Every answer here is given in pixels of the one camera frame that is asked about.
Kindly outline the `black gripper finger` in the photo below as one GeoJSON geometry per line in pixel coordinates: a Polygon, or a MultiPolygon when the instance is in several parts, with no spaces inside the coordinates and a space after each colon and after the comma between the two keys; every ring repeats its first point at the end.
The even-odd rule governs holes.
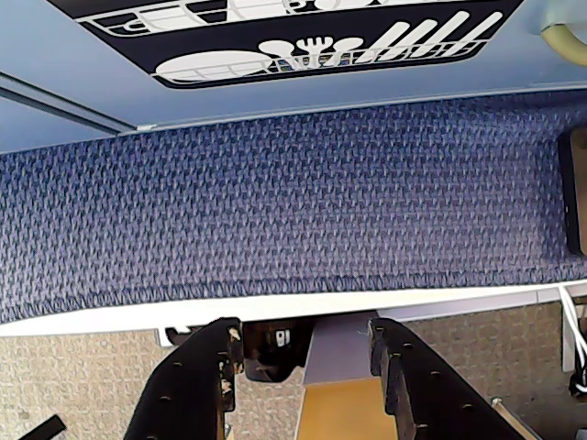
{"type": "Polygon", "coordinates": [[[226,439],[243,371],[242,323],[217,319],[192,333],[151,373],[127,439],[226,439]]]}
{"type": "Polygon", "coordinates": [[[392,319],[369,321],[370,369],[400,439],[517,439],[519,433],[444,358],[392,319]]]}

